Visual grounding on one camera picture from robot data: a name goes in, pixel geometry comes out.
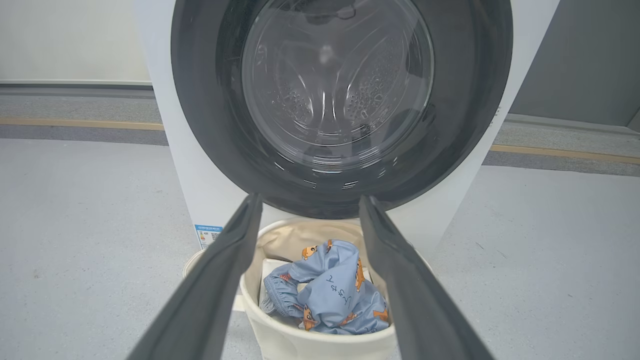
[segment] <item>blue garment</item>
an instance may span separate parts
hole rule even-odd
[[[387,303],[365,279],[358,248],[342,240],[307,247],[302,260],[273,270],[264,286],[274,308],[283,316],[302,318],[307,331],[365,334],[389,327]],[[298,293],[298,284],[308,282]]]

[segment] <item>laundry basket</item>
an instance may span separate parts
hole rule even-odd
[[[258,233],[255,254],[249,269],[240,278],[241,297],[255,337],[265,360],[385,360],[396,349],[396,328],[390,318],[387,329],[362,335],[334,335],[308,332],[275,320],[259,306],[262,260],[297,261],[301,249],[329,239],[348,241],[360,250],[362,265],[369,268],[372,282],[388,299],[385,281],[369,264],[359,225],[346,221],[294,219],[275,222]],[[197,262],[196,254],[184,269],[186,275]]]

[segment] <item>energy label sticker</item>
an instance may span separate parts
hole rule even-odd
[[[198,241],[200,247],[206,249],[222,232],[222,226],[205,226],[196,225],[196,235],[198,235]]]

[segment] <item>cartoon animal print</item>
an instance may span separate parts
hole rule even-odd
[[[364,273],[362,272],[362,261],[358,258],[358,270],[356,270],[356,290],[360,292],[360,287],[364,282]]]
[[[314,319],[314,316],[311,313],[311,310],[308,308],[307,305],[305,305],[304,314],[305,314],[305,316],[302,318],[302,322],[305,323],[305,330],[309,331],[309,330],[313,329],[313,327],[316,326],[316,324],[318,322],[316,321],[316,319]]]
[[[302,250],[302,258],[304,260],[308,260],[309,256],[311,256],[311,255],[316,253],[317,248],[318,248],[318,246],[305,247]]]
[[[344,321],[340,323],[340,326],[347,325],[348,322],[352,321],[353,319],[355,319],[357,317],[358,317],[358,314],[354,314],[354,313],[349,314],[349,316],[347,316],[347,318],[344,319]]]
[[[373,311],[373,317],[375,318],[380,318],[380,320],[384,321],[384,322],[389,322],[389,312],[387,311],[387,308],[385,307],[385,310],[383,312],[379,312],[379,311]]]

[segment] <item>gray floor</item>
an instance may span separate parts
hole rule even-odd
[[[0,139],[0,188],[0,359],[123,359],[198,250],[169,149]],[[638,213],[638,177],[483,167],[432,265],[497,359],[637,359]]]

